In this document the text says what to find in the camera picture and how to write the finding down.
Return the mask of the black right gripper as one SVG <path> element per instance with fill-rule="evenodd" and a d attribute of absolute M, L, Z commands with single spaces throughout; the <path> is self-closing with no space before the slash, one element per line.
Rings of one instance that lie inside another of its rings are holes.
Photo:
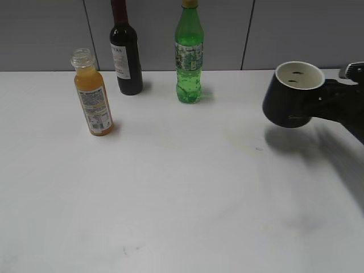
<path fill-rule="evenodd" d="M 308 100 L 310 117 L 336 119 L 363 144 L 363 61 L 344 65 L 338 77 L 356 85 L 326 79 L 320 96 Z"/>

